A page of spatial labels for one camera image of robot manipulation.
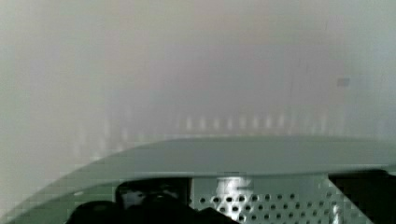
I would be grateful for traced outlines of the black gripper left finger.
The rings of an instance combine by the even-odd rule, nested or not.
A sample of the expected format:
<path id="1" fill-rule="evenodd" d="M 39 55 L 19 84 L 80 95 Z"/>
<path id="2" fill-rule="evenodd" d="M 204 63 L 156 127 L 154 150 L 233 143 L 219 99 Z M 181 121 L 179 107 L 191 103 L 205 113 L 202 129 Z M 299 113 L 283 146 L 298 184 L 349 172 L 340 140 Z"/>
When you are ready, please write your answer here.
<path id="1" fill-rule="evenodd" d="M 112 201 L 77 206 L 66 224 L 239 224 L 213 208 L 191 207 L 189 177 L 126 181 Z"/>

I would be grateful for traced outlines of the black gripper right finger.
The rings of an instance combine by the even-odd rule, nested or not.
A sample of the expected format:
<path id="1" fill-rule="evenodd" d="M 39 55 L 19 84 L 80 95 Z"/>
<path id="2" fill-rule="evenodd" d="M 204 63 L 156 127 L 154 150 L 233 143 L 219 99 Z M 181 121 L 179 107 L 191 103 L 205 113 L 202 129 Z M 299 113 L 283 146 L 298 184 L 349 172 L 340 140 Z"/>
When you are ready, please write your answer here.
<path id="1" fill-rule="evenodd" d="M 395 224 L 396 178 L 385 170 L 328 175 L 374 224 Z"/>

